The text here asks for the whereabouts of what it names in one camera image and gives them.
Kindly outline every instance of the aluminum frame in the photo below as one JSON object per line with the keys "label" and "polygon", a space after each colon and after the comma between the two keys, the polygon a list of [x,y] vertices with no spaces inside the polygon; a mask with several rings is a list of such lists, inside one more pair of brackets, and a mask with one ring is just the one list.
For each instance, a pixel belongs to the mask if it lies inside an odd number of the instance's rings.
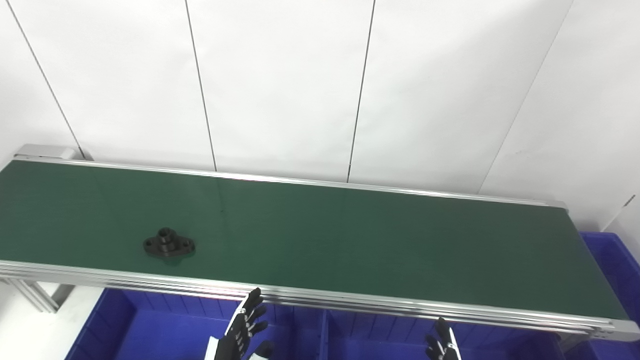
{"label": "aluminum frame", "polygon": [[[85,160],[64,160],[38,156],[18,155],[15,160],[55,163],[60,165],[118,168],[127,170],[167,172],[195,176],[221,177],[245,181],[265,181],[272,183],[302,184],[311,186],[329,186],[357,190],[370,190],[394,193],[407,193],[453,199],[481,200],[524,204],[533,206],[564,207],[558,203],[520,200],[482,195],[430,192],[374,186],[363,184],[334,183],[291,179],[286,177],[228,174],[201,170],[184,170],[141,165],[121,165],[115,163],[97,163]],[[566,315],[544,311],[508,309],[503,307],[455,304],[415,299],[401,299],[334,291],[309,290],[270,286],[268,284],[247,284],[240,282],[192,279],[166,275],[141,274],[94,268],[24,263],[18,261],[0,261],[0,276],[27,281],[51,281],[63,284],[102,286],[126,290],[154,291],[178,295],[194,295],[216,299],[241,300],[251,289],[259,286],[266,302],[273,304],[318,307],[365,313],[411,316],[436,319],[440,316],[454,322],[498,325],[519,329],[552,331],[571,335],[571,338],[603,338],[620,341],[640,340],[640,329],[630,320],[607,319],[590,316]]]}

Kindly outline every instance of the aluminum rail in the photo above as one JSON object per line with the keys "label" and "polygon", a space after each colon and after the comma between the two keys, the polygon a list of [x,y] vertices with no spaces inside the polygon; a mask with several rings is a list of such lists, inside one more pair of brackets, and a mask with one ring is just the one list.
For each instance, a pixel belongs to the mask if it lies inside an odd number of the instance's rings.
{"label": "aluminum rail", "polygon": [[640,329],[638,329],[636,323],[630,320],[565,315],[544,311],[401,299],[376,295],[287,288],[268,284],[192,279],[18,261],[0,261],[0,276],[26,281],[49,281],[62,284],[153,291],[227,300],[241,300],[250,290],[259,286],[262,289],[265,301],[272,304],[428,319],[437,319],[440,316],[444,316],[453,322],[552,331],[560,334],[580,335],[585,338],[620,341],[640,340]]}

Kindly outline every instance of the floor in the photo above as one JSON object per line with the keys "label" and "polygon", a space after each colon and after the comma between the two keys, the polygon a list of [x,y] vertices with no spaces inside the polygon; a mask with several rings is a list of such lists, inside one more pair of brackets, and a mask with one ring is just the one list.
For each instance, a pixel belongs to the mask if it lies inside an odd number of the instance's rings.
{"label": "floor", "polygon": [[[49,293],[57,287],[41,286]],[[76,286],[54,315],[38,312],[0,282],[0,359],[63,360],[101,293],[102,288]]]}

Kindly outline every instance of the panel seam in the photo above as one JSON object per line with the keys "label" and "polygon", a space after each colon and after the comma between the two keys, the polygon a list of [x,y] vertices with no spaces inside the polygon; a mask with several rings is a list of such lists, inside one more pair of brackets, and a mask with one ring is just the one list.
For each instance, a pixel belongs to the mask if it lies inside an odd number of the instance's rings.
{"label": "panel seam", "polygon": [[364,87],[364,75],[367,70],[367,58],[369,56],[369,43],[371,42],[371,28],[373,27],[373,14],[376,11],[376,0],[371,6],[371,19],[369,21],[369,33],[367,34],[367,48],[364,52],[364,64],[362,65],[362,78],[360,80],[360,92],[358,93],[358,107],[356,108],[356,119],[353,124],[353,137],[351,138],[351,152],[349,154],[349,168],[347,169],[347,183],[351,177],[351,162],[353,161],[353,148],[356,144],[356,131],[358,129],[358,118],[360,116],[360,103],[362,102],[362,88]]}
{"label": "panel seam", "polygon": [[22,28],[22,25],[20,25],[20,21],[18,21],[18,17],[15,14],[15,11],[13,10],[13,7],[11,6],[11,4],[9,3],[9,0],[5,0],[7,6],[9,6],[9,11],[11,11],[11,15],[13,16],[13,19],[15,20],[15,23],[18,25],[18,28],[20,29],[20,33],[22,34],[22,37],[24,38],[24,41],[27,43],[27,46],[29,47],[29,51],[31,52],[31,55],[33,57],[33,59],[36,62],[36,65],[38,66],[38,69],[40,70],[40,73],[42,74],[42,77],[44,78],[45,83],[47,84],[47,88],[49,89],[49,92],[51,93],[51,96],[53,97],[53,100],[56,102],[56,106],[58,107],[58,110],[60,111],[60,114],[62,114],[62,118],[64,119],[67,128],[69,129],[69,132],[71,133],[71,137],[73,137],[74,141],[76,142],[76,145],[78,146],[78,150],[80,150],[80,155],[83,157],[84,160],[88,160],[87,157],[84,155],[84,151],[82,150],[82,147],[80,146],[80,142],[77,139],[76,133],[74,132],[74,130],[71,128],[71,124],[69,124],[69,120],[67,119],[67,116],[65,115],[65,112],[62,110],[62,106],[60,105],[60,102],[58,101],[58,97],[56,97],[56,94],[53,92],[53,88],[51,87],[51,83],[49,82],[49,79],[47,79],[47,76],[44,73],[44,70],[40,64],[40,62],[38,61],[38,58],[36,57],[36,53],[33,50],[33,47],[31,46],[31,42],[29,42],[29,39],[27,38],[27,34],[25,34],[24,29]]}
{"label": "panel seam", "polygon": [[484,186],[484,183],[486,182],[486,179],[489,176],[489,173],[491,172],[491,169],[493,168],[493,166],[495,164],[495,161],[498,159],[498,155],[500,154],[500,151],[502,151],[502,148],[503,148],[504,144],[506,143],[507,137],[509,137],[511,129],[513,129],[513,124],[515,124],[516,119],[518,118],[518,115],[520,114],[520,111],[522,110],[522,106],[524,105],[525,101],[529,97],[529,92],[531,92],[531,88],[533,87],[533,84],[536,83],[536,79],[538,78],[538,74],[540,73],[540,69],[542,69],[542,66],[544,65],[545,61],[547,60],[547,56],[549,55],[549,52],[551,51],[551,48],[553,47],[554,43],[556,42],[556,38],[557,38],[558,34],[560,33],[560,30],[564,26],[564,22],[566,20],[566,17],[567,17],[567,15],[569,15],[569,11],[571,11],[571,8],[573,7],[573,2],[574,2],[574,0],[571,1],[571,4],[569,4],[569,7],[567,8],[566,12],[564,13],[564,17],[562,19],[562,22],[560,23],[560,26],[558,26],[556,34],[554,35],[553,40],[551,40],[551,43],[549,44],[549,47],[547,48],[547,52],[545,53],[545,56],[542,58],[542,61],[540,62],[540,66],[538,67],[538,69],[536,71],[536,74],[533,76],[533,79],[531,80],[531,84],[529,84],[529,88],[527,89],[527,92],[525,93],[524,97],[522,98],[522,102],[520,103],[520,106],[518,107],[518,111],[516,111],[516,114],[513,117],[513,120],[511,121],[511,125],[509,125],[509,129],[507,130],[506,134],[504,135],[504,138],[502,138],[502,143],[500,143],[500,147],[498,148],[498,151],[495,153],[495,156],[493,157],[493,161],[491,162],[491,165],[489,166],[489,169],[486,171],[486,174],[483,177],[482,183],[480,184],[480,187],[478,188],[478,191],[476,192],[477,194],[480,194],[482,192],[482,188]]}
{"label": "panel seam", "polygon": [[209,135],[209,147],[211,148],[211,158],[213,159],[213,170],[218,171],[216,164],[216,154],[213,151],[213,139],[211,136],[211,125],[209,124],[209,115],[207,114],[207,103],[204,98],[204,89],[202,87],[202,77],[200,75],[200,64],[198,63],[198,53],[196,52],[196,42],[193,37],[193,27],[191,26],[191,15],[189,14],[189,4],[184,0],[184,7],[187,11],[187,21],[189,22],[189,34],[191,35],[191,46],[193,48],[193,57],[196,61],[196,72],[198,74],[198,84],[200,85],[200,97],[202,98],[202,108],[204,110],[204,119],[207,123],[207,134]]}

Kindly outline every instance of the black metal part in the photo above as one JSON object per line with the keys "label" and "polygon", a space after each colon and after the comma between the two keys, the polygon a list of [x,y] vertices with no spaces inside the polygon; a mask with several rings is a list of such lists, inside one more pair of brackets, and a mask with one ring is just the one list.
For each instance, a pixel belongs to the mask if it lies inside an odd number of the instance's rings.
{"label": "black metal part", "polygon": [[163,227],[153,238],[146,239],[142,246],[147,254],[169,258],[189,254],[196,249],[192,239],[179,236],[175,230]]}

